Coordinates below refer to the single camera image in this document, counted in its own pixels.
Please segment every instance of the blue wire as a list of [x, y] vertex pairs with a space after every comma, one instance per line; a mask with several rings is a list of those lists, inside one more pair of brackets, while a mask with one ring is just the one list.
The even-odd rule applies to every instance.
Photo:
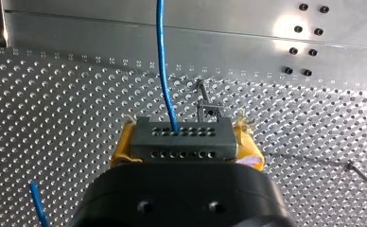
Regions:
[[47, 216], [45, 215], [42, 198], [40, 196], [39, 187], [35, 182], [30, 183], [30, 193], [33, 199], [34, 206], [36, 208], [37, 216], [39, 217], [39, 221], [42, 224], [42, 227], [49, 227]]
[[159, 70], [161, 88], [163, 90], [164, 100], [166, 102], [166, 109], [168, 110], [169, 121], [171, 122], [171, 128], [173, 131], [178, 130], [177, 117], [175, 116], [174, 106], [171, 101], [171, 96], [168, 91], [168, 79], [166, 73], [166, 53], [164, 49], [164, 0], [157, 0], [157, 47], [159, 57]]

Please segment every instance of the perforated metal panel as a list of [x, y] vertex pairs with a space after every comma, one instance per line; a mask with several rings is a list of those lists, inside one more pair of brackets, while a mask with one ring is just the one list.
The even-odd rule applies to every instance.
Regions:
[[[28, 192], [40, 185], [51, 226], [65, 226], [105, 171], [124, 114], [168, 120], [154, 64], [60, 59], [0, 48], [0, 226], [39, 226]], [[169, 67], [181, 121], [196, 120], [201, 68]], [[265, 172], [299, 226], [367, 226], [367, 91], [206, 78], [212, 100], [245, 108]]]

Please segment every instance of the hole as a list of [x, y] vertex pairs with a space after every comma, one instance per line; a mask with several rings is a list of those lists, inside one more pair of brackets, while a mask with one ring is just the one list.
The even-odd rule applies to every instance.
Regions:
[[169, 157], [176, 158], [178, 156], [177, 152], [170, 152]]
[[209, 158], [216, 158], [216, 153], [214, 151], [208, 153]]
[[184, 151], [180, 153], [180, 157], [181, 157], [181, 158], [186, 158], [186, 155], [187, 155], [187, 153], [186, 153], [186, 152], [184, 152]]
[[221, 214], [225, 211], [224, 206], [222, 206], [221, 204], [219, 204], [219, 202], [217, 201], [212, 201], [209, 203], [209, 210], [211, 212], [214, 212], [216, 214]]
[[137, 205], [137, 211], [142, 214], [147, 214], [153, 211], [153, 206], [149, 201], [139, 201], [139, 204]]
[[158, 152], [157, 151], [152, 151], [150, 155], [151, 155], [151, 158], [157, 158], [158, 157]]

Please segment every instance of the aluminum panel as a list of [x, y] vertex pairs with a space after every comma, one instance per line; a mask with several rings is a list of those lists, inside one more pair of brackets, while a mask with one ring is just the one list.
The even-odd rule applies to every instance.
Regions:
[[[307, 11], [299, 10], [301, 3], [309, 5]], [[155, 0], [5, 0], [4, 8], [154, 25], [155, 4]], [[328, 13], [319, 12], [321, 6], [328, 6]], [[367, 46], [367, 1], [360, 0], [175, 0], [166, 1], [165, 20], [170, 27]], [[302, 26], [304, 31], [294, 32], [295, 26]], [[317, 27], [323, 29], [322, 36], [314, 35]]]
[[[72, 53], [75, 58], [92, 56], [98, 58], [97, 61], [125, 61], [131, 65], [138, 61], [144, 66], [154, 66], [157, 59], [153, 26], [23, 14], [7, 14], [6, 19], [9, 33], [13, 34], [9, 40], [11, 46], [29, 49], [46, 46], [65, 58]], [[200, 72], [200, 77], [213, 76], [216, 79], [318, 83], [336, 88], [367, 89], [366, 48], [221, 35], [171, 27], [165, 34], [169, 69], [185, 67]], [[289, 54], [291, 47], [298, 49], [297, 55]], [[310, 49], [316, 49], [318, 55], [308, 55]], [[293, 68], [293, 75], [283, 73], [285, 66]], [[312, 71], [311, 77], [302, 75], [305, 69]]]
[[[166, 121], [157, 70], [136, 62], [63, 58], [0, 48], [0, 226], [39, 226], [38, 182], [51, 226], [65, 226], [88, 183], [105, 171], [125, 114]], [[201, 68], [169, 68], [176, 113], [196, 120]], [[232, 118], [246, 108], [266, 173], [299, 226], [367, 226], [367, 90], [232, 81], [205, 75]]]

